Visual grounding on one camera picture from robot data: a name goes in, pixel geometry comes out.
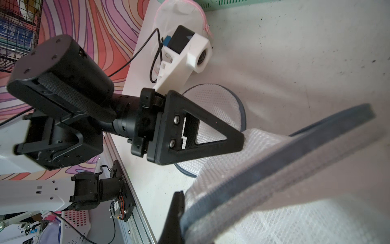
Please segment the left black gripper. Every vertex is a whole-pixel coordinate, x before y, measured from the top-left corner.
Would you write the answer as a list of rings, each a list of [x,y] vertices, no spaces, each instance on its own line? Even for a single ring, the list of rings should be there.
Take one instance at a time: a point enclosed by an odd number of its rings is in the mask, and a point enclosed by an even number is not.
[[[117,114],[113,133],[128,139],[133,155],[147,153],[147,161],[154,164],[165,166],[243,149],[243,133],[176,91],[165,97],[143,88],[139,97],[116,95],[113,102]],[[200,123],[225,139],[199,143]]]

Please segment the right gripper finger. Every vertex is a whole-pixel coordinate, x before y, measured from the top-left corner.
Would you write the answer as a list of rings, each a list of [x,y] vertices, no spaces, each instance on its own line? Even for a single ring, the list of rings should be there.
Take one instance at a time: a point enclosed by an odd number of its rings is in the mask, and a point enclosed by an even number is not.
[[[185,210],[184,192],[175,192],[158,244],[183,244],[180,219]]]

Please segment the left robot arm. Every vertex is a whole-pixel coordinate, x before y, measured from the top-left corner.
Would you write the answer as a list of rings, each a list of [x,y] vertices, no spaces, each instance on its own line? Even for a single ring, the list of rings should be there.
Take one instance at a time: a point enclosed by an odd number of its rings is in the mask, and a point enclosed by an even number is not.
[[[8,92],[34,111],[24,143],[13,147],[47,170],[103,152],[103,133],[124,137],[131,153],[170,165],[235,153],[244,135],[174,90],[114,93],[104,71],[69,35],[53,37],[16,62]]]

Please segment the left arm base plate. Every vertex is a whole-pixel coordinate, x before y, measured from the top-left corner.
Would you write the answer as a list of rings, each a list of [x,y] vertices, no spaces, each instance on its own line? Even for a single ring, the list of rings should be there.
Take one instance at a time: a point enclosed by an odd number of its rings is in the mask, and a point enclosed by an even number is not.
[[[118,184],[117,200],[119,203],[119,215],[118,218],[124,222],[127,222],[131,217],[133,210],[136,206],[134,196],[132,194],[130,183],[125,176],[125,172],[122,169],[120,162],[115,160],[113,162],[112,171],[110,177]]]

